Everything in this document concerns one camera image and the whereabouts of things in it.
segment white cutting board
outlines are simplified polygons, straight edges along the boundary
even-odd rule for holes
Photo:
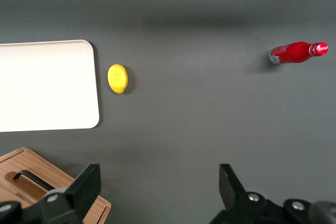
[[[96,126],[94,62],[85,40],[0,44],[0,132]]]

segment bottle cap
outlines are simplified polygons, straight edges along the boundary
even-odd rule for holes
[[[324,42],[315,43],[310,46],[309,53],[312,56],[322,56],[328,52],[328,44]]]

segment cutting board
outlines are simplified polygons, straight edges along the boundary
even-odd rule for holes
[[[28,170],[54,188],[68,187],[72,177],[27,147],[19,148],[0,157],[0,202],[19,201],[23,208],[35,204],[47,192],[32,180],[16,173]],[[98,196],[85,216],[84,224],[104,224],[111,210],[111,203]]]
[[[0,44],[0,132],[96,126],[94,60],[85,40]]]

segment black handle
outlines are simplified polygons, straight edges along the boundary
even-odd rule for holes
[[[27,178],[30,178],[32,181],[34,181],[37,185],[43,187],[48,191],[55,189],[53,186],[49,185],[47,182],[40,179],[34,173],[31,173],[28,170],[22,170],[21,172],[18,172],[17,174],[15,174],[13,180],[17,180],[18,178],[20,178],[21,175],[25,175]]]

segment bottle label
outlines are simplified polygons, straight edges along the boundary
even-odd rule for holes
[[[280,57],[276,56],[276,55],[269,55],[269,60],[273,63],[273,64],[280,64]]]
[[[278,55],[278,54],[281,54],[281,53],[283,53],[283,52],[286,52],[288,46],[289,46],[289,45],[285,45],[285,46],[280,46],[280,47],[273,48],[272,51],[271,51],[271,54],[272,54],[272,55]]]

